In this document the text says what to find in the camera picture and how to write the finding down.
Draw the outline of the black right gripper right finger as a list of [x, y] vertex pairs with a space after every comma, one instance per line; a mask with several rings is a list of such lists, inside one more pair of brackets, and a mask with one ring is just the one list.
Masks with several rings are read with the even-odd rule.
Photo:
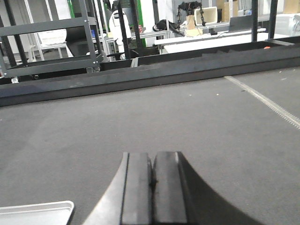
[[182, 152], [158, 152], [153, 166], [156, 225], [258, 225], [194, 170]]

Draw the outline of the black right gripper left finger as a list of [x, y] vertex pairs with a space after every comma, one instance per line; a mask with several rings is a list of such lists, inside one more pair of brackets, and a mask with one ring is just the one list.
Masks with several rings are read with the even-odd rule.
[[84, 225], [150, 225], [151, 160], [147, 153], [123, 153], [120, 166]]

